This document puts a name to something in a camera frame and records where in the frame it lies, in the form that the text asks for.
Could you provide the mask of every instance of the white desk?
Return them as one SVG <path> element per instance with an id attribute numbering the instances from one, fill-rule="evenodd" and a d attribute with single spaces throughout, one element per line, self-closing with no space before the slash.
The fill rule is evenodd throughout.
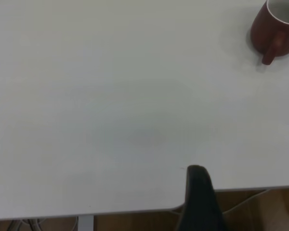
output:
<path id="1" fill-rule="evenodd" d="M 289 57 L 260 0 L 0 0 L 0 218 L 166 209 L 289 185 Z"/>

